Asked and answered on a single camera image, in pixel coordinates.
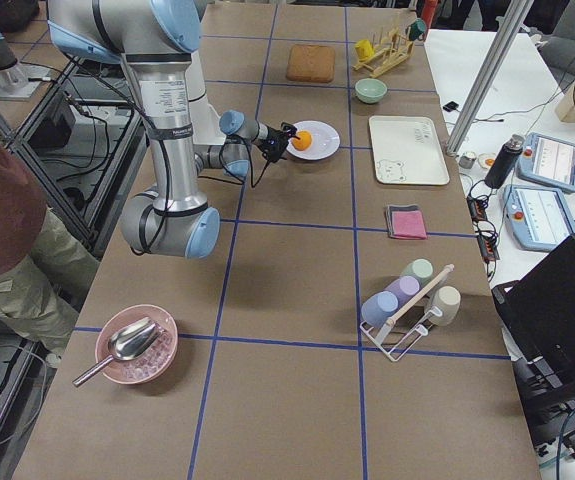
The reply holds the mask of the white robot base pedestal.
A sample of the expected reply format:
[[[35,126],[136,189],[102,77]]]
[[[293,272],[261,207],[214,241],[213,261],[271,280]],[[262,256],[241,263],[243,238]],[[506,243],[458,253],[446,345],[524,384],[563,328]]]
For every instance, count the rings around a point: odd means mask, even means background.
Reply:
[[[191,54],[191,64],[185,72],[185,79],[194,143],[222,145],[225,135],[219,128],[220,116],[208,99],[198,51]]]

